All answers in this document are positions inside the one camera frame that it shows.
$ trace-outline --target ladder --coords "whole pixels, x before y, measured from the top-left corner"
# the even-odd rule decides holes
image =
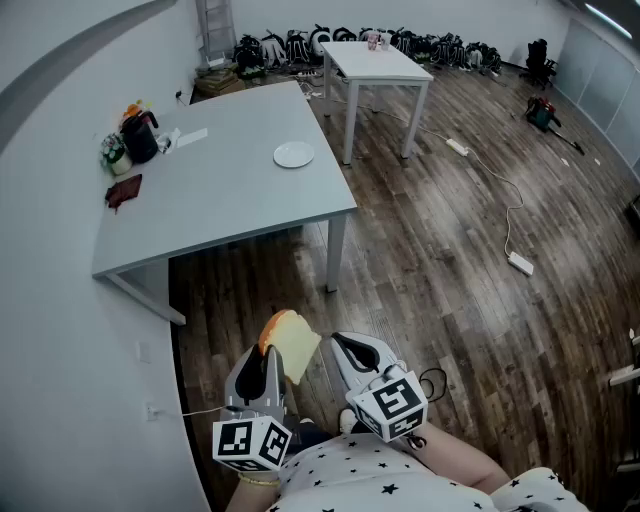
[[[205,57],[230,59],[236,45],[231,0],[196,0],[196,6]]]

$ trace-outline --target bread slice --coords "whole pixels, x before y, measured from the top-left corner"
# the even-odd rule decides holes
[[[292,309],[284,309],[267,322],[258,346],[262,355],[270,345],[276,347],[282,356],[285,375],[298,385],[320,339],[303,317]]]

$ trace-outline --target wrist strap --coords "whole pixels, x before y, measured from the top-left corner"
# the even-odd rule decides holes
[[[277,487],[280,485],[280,480],[278,480],[277,478],[275,480],[269,480],[269,481],[254,480],[253,478],[249,478],[245,476],[243,473],[238,473],[238,478],[243,482],[247,482],[248,484],[253,484],[253,485],[264,485],[266,487]]]

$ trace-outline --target table leg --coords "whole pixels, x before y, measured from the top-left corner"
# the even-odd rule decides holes
[[[331,56],[324,52],[324,116],[331,115]]]
[[[356,128],[356,113],[358,111],[358,90],[360,82],[351,80],[349,82],[349,98],[347,99],[347,121],[344,127],[344,153],[342,163],[351,163],[351,153],[353,151],[353,131]]]
[[[182,313],[173,309],[169,304],[165,304],[163,301],[158,300],[141,284],[127,279],[123,274],[107,274],[106,277],[122,291],[131,295],[131,297],[136,299],[143,306],[146,306],[165,320],[169,320],[176,325],[185,325],[187,323]]]
[[[379,85],[373,86],[373,106],[371,107],[371,110],[375,114],[380,112],[380,86]]]
[[[335,292],[338,288],[340,261],[342,260],[342,243],[347,216],[340,215],[329,219],[329,240],[327,243],[327,291]]]
[[[420,87],[420,91],[416,95],[416,104],[415,108],[413,109],[413,114],[411,115],[411,122],[409,123],[407,139],[405,140],[404,147],[402,148],[402,158],[409,158],[411,156],[411,146],[413,145],[413,140],[416,137],[416,129],[418,128],[420,118],[422,117],[424,100],[427,97],[428,88],[429,82],[424,82],[424,84]]]

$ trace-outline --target black chair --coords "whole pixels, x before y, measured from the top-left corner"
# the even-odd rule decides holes
[[[534,85],[540,85],[544,91],[548,85],[553,85],[549,78],[556,74],[557,62],[547,59],[547,42],[538,39],[529,43],[529,57],[527,58],[527,72],[520,76],[529,79]]]

